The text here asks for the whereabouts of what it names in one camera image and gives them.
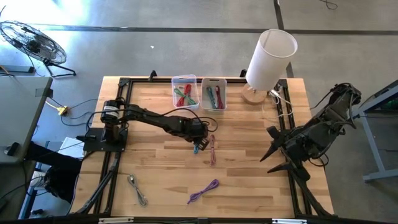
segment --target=lamp shade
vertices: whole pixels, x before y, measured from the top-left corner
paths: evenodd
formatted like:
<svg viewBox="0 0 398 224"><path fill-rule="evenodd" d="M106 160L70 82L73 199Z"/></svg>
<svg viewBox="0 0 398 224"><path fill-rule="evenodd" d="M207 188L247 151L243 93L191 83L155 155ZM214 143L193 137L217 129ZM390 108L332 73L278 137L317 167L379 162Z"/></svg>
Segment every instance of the lamp shade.
<svg viewBox="0 0 398 224"><path fill-rule="evenodd" d="M289 33L278 29L263 32L246 73L248 84L255 90L273 89L296 51L297 41Z"/></svg>

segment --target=clear plastic container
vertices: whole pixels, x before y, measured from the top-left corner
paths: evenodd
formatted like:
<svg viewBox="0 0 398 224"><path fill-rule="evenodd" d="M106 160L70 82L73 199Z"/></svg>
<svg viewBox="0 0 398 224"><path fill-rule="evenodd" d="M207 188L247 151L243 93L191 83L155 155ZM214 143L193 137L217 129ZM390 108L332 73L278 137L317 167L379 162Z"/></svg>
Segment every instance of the clear plastic container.
<svg viewBox="0 0 398 224"><path fill-rule="evenodd" d="M217 104L216 86L220 88L220 97L223 102L224 109L214 109L206 88L210 87L213 92L215 103ZM204 78L201 81L201 107L207 112L224 113L226 110L226 80L224 78Z"/></svg>
<svg viewBox="0 0 398 224"><path fill-rule="evenodd" d="M183 106L177 106L181 96L176 93L176 89L180 90L181 93L184 93L185 86L188 84L191 85L190 98L195 101L195 104L190 105L188 100L185 99ZM198 94L197 77L195 75L179 75L172 77L172 93L174 107L187 108L191 110L196 110L199 108L200 99Z"/></svg>

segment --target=wooden tabletop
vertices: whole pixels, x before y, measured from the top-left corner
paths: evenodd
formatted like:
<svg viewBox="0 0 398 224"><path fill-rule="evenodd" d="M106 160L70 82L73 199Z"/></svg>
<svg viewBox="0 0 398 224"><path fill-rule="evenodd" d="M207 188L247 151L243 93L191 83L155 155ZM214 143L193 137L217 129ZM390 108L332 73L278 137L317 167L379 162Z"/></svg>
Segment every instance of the wooden tabletop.
<svg viewBox="0 0 398 224"><path fill-rule="evenodd" d="M103 108L105 100L116 97L120 77L104 77L96 110ZM311 113L301 78L287 79L290 99L294 106L296 125L305 124ZM208 114L202 109L199 116L211 116L218 122L215 152L217 163L210 166L210 148L193 153L193 145L171 136L163 129L137 121L129 122L127 147L122 153L112 216L129 217L235 217L235 218L290 218L293 217L292 200L287 173L267 174L284 162L281 152L267 160L259 159L268 150L272 138L266 128L279 127L276 105L267 98L264 112L261 106L246 104L241 98L244 84L228 84L227 110L224 114ZM174 109L172 88L169 83L135 83L131 103L156 113ZM193 117L188 111L177 115ZM97 114L94 127L102 127ZM96 152L81 167L71 212L83 206L97 187L104 153ZM333 213L328 185L323 168L305 164L311 175L308 187L314 196ZM143 208L137 201L135 190L127 182L134 174L138 187L147 197ZM187 205L192 193L203 190L212 180L220 186ZM301 192L298 192L303 210ZM104 191L102 208L106 204L108 189Z"/></svg>

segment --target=concrete floor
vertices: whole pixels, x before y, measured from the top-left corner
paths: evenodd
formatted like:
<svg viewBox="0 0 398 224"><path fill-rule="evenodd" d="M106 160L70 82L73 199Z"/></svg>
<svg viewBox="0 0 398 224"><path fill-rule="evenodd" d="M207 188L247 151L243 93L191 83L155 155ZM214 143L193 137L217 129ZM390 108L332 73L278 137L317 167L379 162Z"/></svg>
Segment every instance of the concrete floor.
<svg viewBox="0 0 398 224"><path fill-rule="evenodd" d="M280 0L286 29L397 30L398 2L394 0L332 0L335 11L314 0ZM3 19L36 24L116 27L277 28L272 0L43 0L35 4L8 1ZM236 77L247 68L259 34L155 32L44 32L67 52L66 67L77 77L55 79L54 98L73 106L98 96L104 75L195 74ZM294 35L298 52L292 61L294 77L304 78L310 105L335 84L351 82L363 99L397 79L398 35ZM0 42L3 64L28 65L27 57ZM34 61L42 75L48 75ZM72 111L93 111L95 102ZM74 120L71 123L84 122ZM382 135L394 136L391 132ZM362 126L347 129L328 151L326 176L335 213L346 218L397 222L398 178L365 184L362 175L377 171ZM35 141L61 141L83 134L84 127L66 127L54 110L45 107ZM389 160L393 167L397 160ZM35 208L54 207L40 196ZM52 214L67 212L66 205Z"/></svg>

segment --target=white lamp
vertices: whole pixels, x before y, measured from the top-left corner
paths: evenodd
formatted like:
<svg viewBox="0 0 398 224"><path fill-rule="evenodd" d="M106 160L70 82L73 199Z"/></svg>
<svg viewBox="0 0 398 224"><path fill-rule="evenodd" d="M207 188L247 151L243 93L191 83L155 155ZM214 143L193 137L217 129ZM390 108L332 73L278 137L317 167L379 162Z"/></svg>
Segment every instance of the white lamp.
<svg viewBox="0 0 398 224"><path fill-rule="evenodd" d="M260 35L246 73L242 97L246 103L261 104L273 89L297 51L297 41L289 33L270 29Z"/></svg>

